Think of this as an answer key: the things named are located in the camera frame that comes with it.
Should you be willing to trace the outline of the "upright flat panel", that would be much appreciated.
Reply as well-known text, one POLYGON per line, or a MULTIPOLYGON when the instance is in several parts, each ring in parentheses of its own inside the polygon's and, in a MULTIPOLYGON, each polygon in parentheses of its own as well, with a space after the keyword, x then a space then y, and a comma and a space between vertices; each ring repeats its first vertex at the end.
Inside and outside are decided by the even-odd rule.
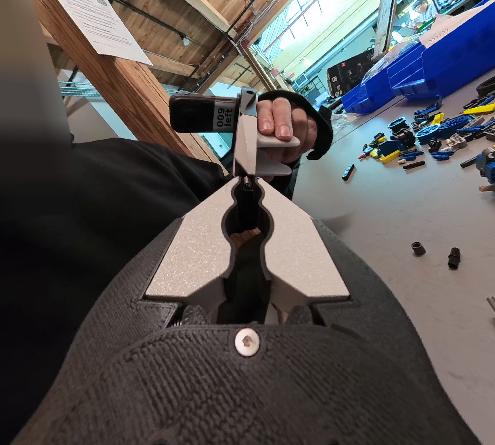
POLYGON ((372 61, 377 62, 389 50, 397 0, 380 0, 377 16, 375 48, 372 61))

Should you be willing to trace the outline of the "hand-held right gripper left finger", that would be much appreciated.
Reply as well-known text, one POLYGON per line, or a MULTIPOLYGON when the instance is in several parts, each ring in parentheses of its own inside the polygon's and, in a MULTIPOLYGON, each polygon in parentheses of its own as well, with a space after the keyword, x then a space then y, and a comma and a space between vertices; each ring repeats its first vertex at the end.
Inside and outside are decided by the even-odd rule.
POLYGON ((239 177, 227 182, 180 220, 145 290, 145 300, 201 306, 210 323, 218 321, 226 301, 225 280, 231 274, 238 233, 239 177))

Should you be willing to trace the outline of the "person's black clothing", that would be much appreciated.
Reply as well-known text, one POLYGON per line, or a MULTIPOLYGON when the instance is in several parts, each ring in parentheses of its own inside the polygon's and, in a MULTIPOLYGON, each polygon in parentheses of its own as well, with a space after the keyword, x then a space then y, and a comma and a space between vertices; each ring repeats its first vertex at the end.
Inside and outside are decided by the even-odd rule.
POLYGON ((71 144, 69 182, 1 203, 1 444, 50 389, 77 330, 121 269, 231 178, 154 144, 71 144))

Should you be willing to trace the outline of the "wooden post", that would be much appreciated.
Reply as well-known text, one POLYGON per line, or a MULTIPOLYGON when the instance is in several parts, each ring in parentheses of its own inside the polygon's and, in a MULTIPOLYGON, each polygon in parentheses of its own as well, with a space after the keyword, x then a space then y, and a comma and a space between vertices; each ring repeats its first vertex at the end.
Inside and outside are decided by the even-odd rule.
POLYGON ((170 97, 150 69, 132 60, 99 55, 58 0, 32 0, 47 31, 140 141, 153 142, 228 172, 196 133, 170 126, 170 97))

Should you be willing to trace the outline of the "black cardboard box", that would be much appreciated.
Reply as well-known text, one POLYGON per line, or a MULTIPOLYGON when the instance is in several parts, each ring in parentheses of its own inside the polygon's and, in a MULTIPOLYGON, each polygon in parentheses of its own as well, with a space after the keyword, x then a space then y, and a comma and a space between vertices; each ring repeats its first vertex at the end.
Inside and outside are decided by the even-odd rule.
POLYGON ((329 67, 326 75, 330 96, 337 99, 360 85, 365 74, 374 65, 372 58, 373 50, 370 48, 329 67))

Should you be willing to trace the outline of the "clear plastic bag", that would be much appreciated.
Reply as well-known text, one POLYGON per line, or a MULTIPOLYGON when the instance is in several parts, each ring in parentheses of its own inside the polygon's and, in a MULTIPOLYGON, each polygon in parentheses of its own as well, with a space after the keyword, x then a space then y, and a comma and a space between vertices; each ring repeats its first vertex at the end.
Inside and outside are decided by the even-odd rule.
POLYGON ((389 51, 370 68, 370 70, 368 70, 364 75, 361 84, 366 83, 382 70, 387 69, 395 60, 399 59, 401 55, 404 55, 410 48, 418 43, 421 43, 419 35, 413 35, 399 41, 395 46, 391 47, 389 51))

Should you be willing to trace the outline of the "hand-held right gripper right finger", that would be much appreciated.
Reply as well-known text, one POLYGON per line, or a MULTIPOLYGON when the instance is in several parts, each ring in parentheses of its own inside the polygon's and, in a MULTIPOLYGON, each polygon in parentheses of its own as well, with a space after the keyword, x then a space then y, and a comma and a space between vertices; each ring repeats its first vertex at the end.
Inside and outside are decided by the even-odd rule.
POLYGON ((297 306, 350 299, 350 291, 313 218, 261 178, 257 227, 260 261, 270 286, 265 321, 284 324, 297 306))

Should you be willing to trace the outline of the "large blue plastic bin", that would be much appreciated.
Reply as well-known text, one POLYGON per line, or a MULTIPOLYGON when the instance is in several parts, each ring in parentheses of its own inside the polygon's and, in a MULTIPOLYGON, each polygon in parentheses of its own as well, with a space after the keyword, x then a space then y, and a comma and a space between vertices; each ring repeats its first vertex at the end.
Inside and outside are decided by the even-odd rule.
POLYGON ((422 53, 419 99, 446 97, 494 68, 494 0, 471 11, 470 19, 422 53))

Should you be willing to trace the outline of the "blue lego assembly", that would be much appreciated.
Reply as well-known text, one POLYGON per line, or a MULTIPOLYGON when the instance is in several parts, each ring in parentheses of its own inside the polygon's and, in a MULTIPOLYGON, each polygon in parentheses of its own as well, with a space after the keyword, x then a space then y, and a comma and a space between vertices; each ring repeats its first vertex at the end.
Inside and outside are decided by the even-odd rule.
POLYGON ((480 192, 494 191, 494 147, 484 149, 476 156, 475 166, 481 177, 487 179, 488 184, 479 187, 480 192))

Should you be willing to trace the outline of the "white paper packaging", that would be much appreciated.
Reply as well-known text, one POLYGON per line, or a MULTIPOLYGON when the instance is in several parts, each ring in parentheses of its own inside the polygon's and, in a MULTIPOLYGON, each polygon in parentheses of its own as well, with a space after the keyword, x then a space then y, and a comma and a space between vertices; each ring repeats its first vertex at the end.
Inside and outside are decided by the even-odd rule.
POLYGON ((479 12, 484 10, 488 4, 481 7, 475 7, 467 10, 459 15, 441 15, 435 16, 434 22, 428 32, 420 36, 419 42, 425 47, 429 48, 435 43, 439 42, 442 38, 453 32, 455 29, 469 21, 479 12))

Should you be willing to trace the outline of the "pile of lego pieces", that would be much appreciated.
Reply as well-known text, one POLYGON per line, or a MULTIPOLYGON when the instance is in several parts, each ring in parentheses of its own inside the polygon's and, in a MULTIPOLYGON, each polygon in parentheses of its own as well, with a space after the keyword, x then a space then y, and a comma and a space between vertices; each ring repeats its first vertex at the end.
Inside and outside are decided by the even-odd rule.
POLYGON ((405 172, 426 165, 426 155, 447 162, 456 151, 485 135, 494 136, 494 90, 479 95, 455 116, 441 111, 438 98, 410 118, 392 120, 385 132, 378 132, 364 144, 358 160, 371 158, 386 165, 396 162, 405 172))

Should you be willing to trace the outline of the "black lego pin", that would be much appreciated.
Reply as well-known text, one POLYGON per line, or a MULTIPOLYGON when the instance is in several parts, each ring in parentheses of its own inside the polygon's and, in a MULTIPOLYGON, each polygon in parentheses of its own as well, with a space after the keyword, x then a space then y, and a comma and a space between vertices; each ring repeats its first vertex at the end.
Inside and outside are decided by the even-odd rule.
POLYGON ((254 194, 253 178, 242 178, 241 189, 237 194, 238 225, 241 231, 253 230, 257 227, 258 204, 254 194))

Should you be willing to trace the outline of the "white paper notice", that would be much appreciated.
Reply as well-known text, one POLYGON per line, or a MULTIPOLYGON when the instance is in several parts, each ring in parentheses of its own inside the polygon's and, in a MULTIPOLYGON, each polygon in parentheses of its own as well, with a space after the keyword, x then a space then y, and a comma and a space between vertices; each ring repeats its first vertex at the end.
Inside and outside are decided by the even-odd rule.
POLYGON ((58 0, 94 50, 152 66, 108 0, 58 0))

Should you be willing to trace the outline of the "person's left hand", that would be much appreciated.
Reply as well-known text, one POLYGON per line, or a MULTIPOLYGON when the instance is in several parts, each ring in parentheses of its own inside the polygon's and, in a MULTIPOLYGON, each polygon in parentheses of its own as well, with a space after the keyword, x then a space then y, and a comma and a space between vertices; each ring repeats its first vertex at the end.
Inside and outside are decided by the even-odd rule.
POLYGON ((293 107, 287 99, 257 102, 257 128, 264 136, 274 136, 287 142, 296 137, 298 147, 278 147, 267 149, 269 157, 285 165, 291 165, 313 149, 317 138, 317 124, 312 117, 298 107, 293 107))

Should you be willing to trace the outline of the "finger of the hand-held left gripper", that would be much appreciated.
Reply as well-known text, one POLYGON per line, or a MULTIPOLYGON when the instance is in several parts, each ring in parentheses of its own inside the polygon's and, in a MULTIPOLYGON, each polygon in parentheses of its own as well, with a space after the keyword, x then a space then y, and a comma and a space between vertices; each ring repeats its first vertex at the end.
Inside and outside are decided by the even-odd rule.
POLYGON ((233 175, 254 176, 257 165, 257 119, 239 119, 234 144, 233 175))

